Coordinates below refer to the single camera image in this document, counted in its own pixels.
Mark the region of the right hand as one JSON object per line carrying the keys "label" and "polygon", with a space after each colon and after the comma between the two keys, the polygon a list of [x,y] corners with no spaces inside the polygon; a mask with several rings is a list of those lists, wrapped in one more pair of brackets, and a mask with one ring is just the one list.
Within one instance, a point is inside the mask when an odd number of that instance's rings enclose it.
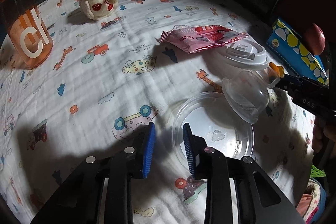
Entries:
{"label": "right hand", "polygon": [[313,128],[313,140],[311,147],[315,153],[322,149],[322,138],[327,137],[333,142],[335,138],[335,120],[324,121],[322,118],[315,117]]}

